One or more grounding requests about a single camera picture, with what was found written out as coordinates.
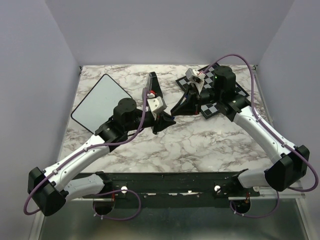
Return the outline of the whiteboard with black frame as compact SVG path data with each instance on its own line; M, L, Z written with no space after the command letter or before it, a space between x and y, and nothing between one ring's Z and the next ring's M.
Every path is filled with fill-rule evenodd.
M104 74L71 112L71 119L95 133L113 115L119 101L130 97L110 75Z

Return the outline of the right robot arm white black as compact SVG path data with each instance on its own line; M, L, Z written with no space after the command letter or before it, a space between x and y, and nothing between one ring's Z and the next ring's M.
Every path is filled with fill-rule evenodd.
M273 163L268 169L245 169L234 175L228 183L234 195L241 196L252 187L271 187L282 192L306 175L309 149L288 141L253 112L251 102L241 94L230 67L217 66L208 73L189 68L185 76L185 92L171 109L173 116L197 115L203 106L212 105L245 130Z

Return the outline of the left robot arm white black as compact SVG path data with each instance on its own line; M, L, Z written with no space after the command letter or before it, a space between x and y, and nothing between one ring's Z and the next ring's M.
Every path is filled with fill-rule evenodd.
M145 97L142 109L137 108L132 98L121 99L113 115L80 148L44 170L36 167L29 172L24 214L30 215L27 210L30 200L45 216L51 216L70 200L88 195L107 197L111 185L102 174L76 176L94 161L132 141L142 129L151 128L156 134L174 125L176 122L165 112L166 107L160 96Z

